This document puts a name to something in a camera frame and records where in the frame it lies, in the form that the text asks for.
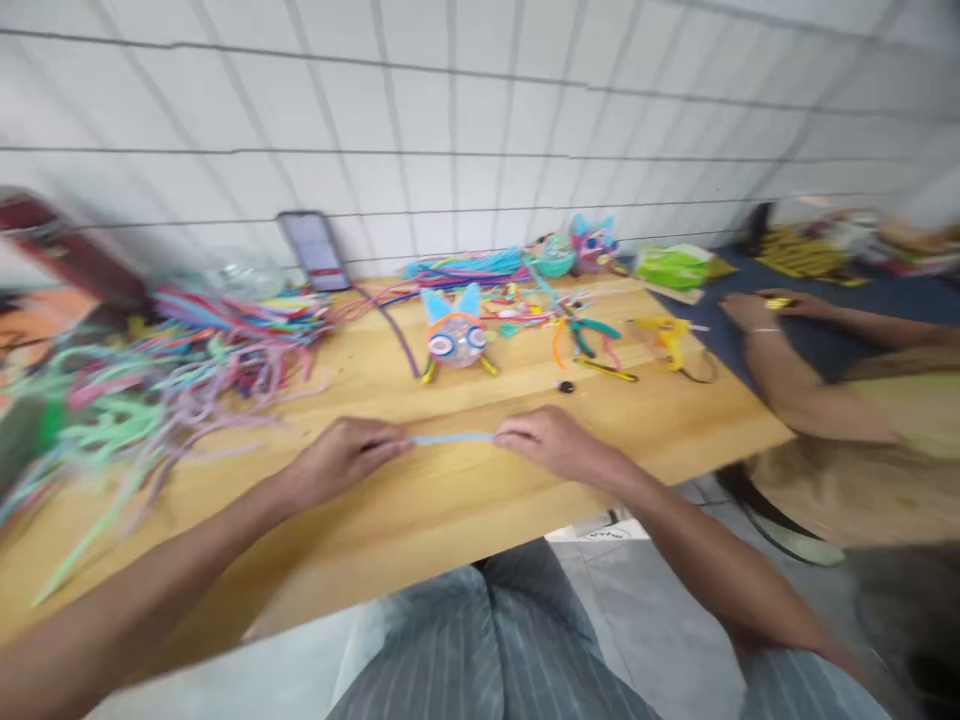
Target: floor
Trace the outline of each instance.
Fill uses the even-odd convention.
[[[960,553],[949,548],[860,552],[837,568],[814,568],[764,540],[712,477],[690,481],[678,492],[770,556],[860,660],[892,716],[924,717],[903,658],[921,639],[928,646],[960,647],[953,642],[960,637],[954,620]],[[730,644],[649,541],[553,547],[593,620],[611,669],[664,720],[737,717],[743,678]],[[88,720],[316,720],[329,709],[357,612],[347,609],[117,693]]]

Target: dark blue cloth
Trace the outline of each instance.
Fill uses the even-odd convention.
[[[816,295],[836,305],[882,315],[960,325],[960,292],[937,278],[894,278],[872,268],[857,267],[856,272],[871,278],[871,282],[858,288],[844,288],[818,280],[795,280],[781,275],[753,258],[740,255],[733,247],[721,248],[717,254],[739,272],[705,285],[703,299],[693,306],[660,295],[657,299],[677,317],[709,327],[709,332],[697,333],[700,341],[754,392],[757,387],[743,358],[740,331],[718,305],[729,293],[787,288]],[[856,362],[884,351],[830,323],[785,318],[782,327],[797,352],[827,382],[843,379]]]

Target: hand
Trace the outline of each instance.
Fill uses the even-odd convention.
[[[604,490],[639,471],[630,458],[597,440],[554,405],[507,418],[493,442],[564,480]]]
[[[337,418],[276,476],[291,513],[345,492],[411,447],[399,425]]]
[[[790,305],[780,308],[778,311],[780,315],[800,315],[803,317],[828,320],[837,312],[836,306],[809,293],[798,293],[793,290],[774,288],[773,290],[761,290],[757,294],[764,298],[782,297],[787,300],[792,300],[793,302],[790,303]]]
[[[720,301],[720,307],[744,332],[778,326],[777,314],[767,307],[766,299],[759,295],[731,293]]]

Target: wire cutter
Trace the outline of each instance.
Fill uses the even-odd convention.
[[[620,331],[610,327],[606,323],[602,323],[598,320],[591,320],[590,318],[580,318],[574,315],[573,311],[564,304],[560,304],[560,307],[567,314],[567,327],[570,328],[570,332],[573,333],[573,342],[580,352],[586,355],[588,358],[595,358],[597,354],[593,351],[587,341],[583,339],[583,328],[590,328],[591,330],[596,330],[598,333],[606,335],[609,338],[614,340],[620,339]]]

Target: forearm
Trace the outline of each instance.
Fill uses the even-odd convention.
[[[952,328],[864,310],[835,307],[826,319],[854,335],[896,350],[958,342],[958,331]]]
[[[263,481],[0,650],[5,717],[85,715],[285,517],[274,481]]]
[[[745,335],[744,344],[750,375],[781,417],[792,414],[823,385],[823,379],[797,354],[782,332],[750,332]]]
[[[758,551],[637,468],[607,481],[738,651],[778,646],[843,662],[816,615]]]

